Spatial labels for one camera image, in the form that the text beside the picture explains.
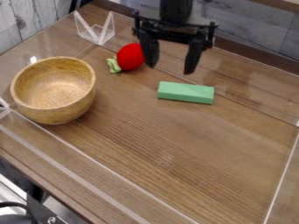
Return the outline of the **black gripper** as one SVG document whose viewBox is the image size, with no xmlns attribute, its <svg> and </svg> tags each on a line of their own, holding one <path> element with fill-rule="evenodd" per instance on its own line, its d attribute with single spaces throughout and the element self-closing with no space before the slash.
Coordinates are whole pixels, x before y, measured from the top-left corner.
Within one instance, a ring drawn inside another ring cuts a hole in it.
<svg viewBox="0 0 299 224">
<path fill-rule="evenodd" d="M 203 48 L 213 48 L 218 23 L 203 19 L 191 22 L 193 0 L 161 0 L 158 17 L 141 10 L 133 12 L 134 33 L 139 38 L 145 62 L 155 67 L 159 60 L 159 40 L 190 45 L 185 60 L 185 74 L 193 74 L 201 61 Z"/>
</svg>

